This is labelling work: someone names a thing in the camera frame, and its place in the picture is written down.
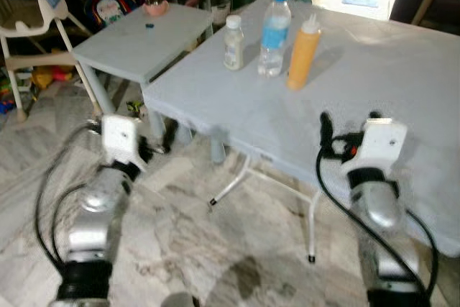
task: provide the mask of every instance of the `white high chair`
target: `white high chair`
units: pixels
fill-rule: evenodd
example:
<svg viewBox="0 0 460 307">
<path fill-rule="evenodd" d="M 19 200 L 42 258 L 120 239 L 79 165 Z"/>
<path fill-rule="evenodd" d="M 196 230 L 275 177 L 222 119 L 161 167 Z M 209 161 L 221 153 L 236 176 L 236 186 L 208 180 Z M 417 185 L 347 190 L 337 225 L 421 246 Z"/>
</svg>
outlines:
<svg viewBox="0 0 460 307">
<path fill-rule="evenodd" d="M 83 70 L 81 69 L 78 62 L 72 56 L 72 44 L 65 32 L 64 26 L 61 19 L 69 18 L 78 28 L 84 32 L 91 33 L 68 11 L 65 0 L 59 0 L 56 7 L 53 8 L 47 0 L 38 0 L 38 6 L 43 18 L 43 25 L 41 27 L 28 27 L 24 22 L 18 21 L 15 24 L 15 29 L 7 29 L 0 26 L 0 41 L 1 48 L 3 49 L 5 57 L 5 65 L 8 70 L 8 76 L 11 81 L 11 88 L 14 94 L 14 100 L 16 101 L 17 107 L 17 118 L 18 122 L 26 120 L 27 115 L 22 108 L 21 96 L 19 95 L 19 89 L 16 81 L 14 71 L 20 68 L 27 68 L 29 66 L 41 66 L 41 65 L 74 65 L 77 69 L 78 75 L 80 76 L 83 85 L 85 86 L 86 92 L 94 106 L 94 111 L 97 114 L 101 113 L 96 97 L 90 87 L 88 79 L 86 78 Z M 8 37 L 32 37 L 36 35 L 42 35 L 50 28 L 50 23 L 55 20 L 57 29 L 61 37 L 64 40 L 67 52 L 57 53 L 45 53 L 41 55 L 15 55 L 9 54 L 9 48 L 6 43 Z"/>
</svg>

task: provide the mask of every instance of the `pink bowl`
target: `pink bowl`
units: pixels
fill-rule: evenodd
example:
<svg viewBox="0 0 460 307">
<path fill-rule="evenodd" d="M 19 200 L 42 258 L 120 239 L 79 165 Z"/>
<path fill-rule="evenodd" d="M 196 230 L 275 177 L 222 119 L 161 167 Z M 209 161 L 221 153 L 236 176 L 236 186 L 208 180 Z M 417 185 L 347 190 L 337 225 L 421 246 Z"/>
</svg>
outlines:
<svg viewBox="0 0 460 307">
<path fill-rule="evenodd" d="M 144 4 L 143 5 L 144 10 L 150 15 L 154 17 L 161 16 L 162 14 L 165 14 L 167 10 L 170 8 L 169 3 L 166 0 L 163 0 L 161 4 L 154 5 L 154 4 Z"/>
</svg>

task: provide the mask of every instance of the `basket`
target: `basket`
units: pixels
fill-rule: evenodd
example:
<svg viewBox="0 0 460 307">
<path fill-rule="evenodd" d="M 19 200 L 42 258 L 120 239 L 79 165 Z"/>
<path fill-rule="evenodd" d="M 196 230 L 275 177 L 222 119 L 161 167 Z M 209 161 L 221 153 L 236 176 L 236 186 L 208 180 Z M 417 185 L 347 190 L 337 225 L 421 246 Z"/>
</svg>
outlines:
<svg viewBox="0 0 460 307">
<path fill-rule="evenodd" d="M 211 11 L 213 14 L 213 24 L 225 24 L 226 18 L 230 13 L 230 0 L 223 0 L 220 4 L 213 5 Z"/>
</svg>

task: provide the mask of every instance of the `silver robot arm segment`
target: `silver robot arm segment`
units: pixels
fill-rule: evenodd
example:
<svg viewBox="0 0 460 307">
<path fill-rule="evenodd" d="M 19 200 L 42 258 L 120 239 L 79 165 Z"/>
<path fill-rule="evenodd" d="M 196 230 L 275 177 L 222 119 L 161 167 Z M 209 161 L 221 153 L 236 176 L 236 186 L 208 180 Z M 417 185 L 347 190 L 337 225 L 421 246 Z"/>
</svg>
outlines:
<svg viewBox="0 0 460 307">
<path fill-rule="evenodd" d="M 376 117 L 376 114 L 371 115 L 360 132 L 333 137 L 331 120 L 327 114 L 322 114 L 322 158 L 342 162 L 341 173 L 351 188 L 350 211 L 384 239 L 416 274 L 419 259 L 405 233 L 405 208 L 399 198 L 397 183 L 387 179 L 392 164 L 399 158 L 407 128 L 391 119 Z M 344 143 L 343 152 L 335 151 L 332 147 L 334 141 Z M 356 226 L 356 231 L 369 305 L 426 306 L 426 297 L 420 292 L 420 282 L 414 279 L 414 275 L 396 262 L 361 226 Z"/>
<path fill-rule="evenodd" d="M 109 279 L 121 236 L 121 221 L 136 177 L 152 151 L 140 137 L 137 119 L 109 115 L 101 134 L 106 165 L 81 191 L 69 233 L 63 281 L 50 307 L 108 307 Z"/>
</svg>

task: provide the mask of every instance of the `white squeeze bottle cap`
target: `white squeeze bottle cap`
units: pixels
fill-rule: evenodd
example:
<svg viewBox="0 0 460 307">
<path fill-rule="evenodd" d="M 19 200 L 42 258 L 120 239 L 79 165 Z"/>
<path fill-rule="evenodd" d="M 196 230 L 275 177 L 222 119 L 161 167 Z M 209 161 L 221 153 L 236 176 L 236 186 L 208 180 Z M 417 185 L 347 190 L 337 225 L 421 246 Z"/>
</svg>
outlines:
<svg viewBox="0 0 460 307">
<path fill-rule="evenodd" d="M 319 30 L 319 22 L 316 20 L 316 14 L 311 14 L 307 21 L 302 23 L 302 31 L 306 34 L 316 34 Z"/>
<path fill-rule="evenodd" d="M 227 16 L 226 26 L 230 29 L 238 29 L 242 25 L 242 18 L 237 14 Z"/>
</svg>

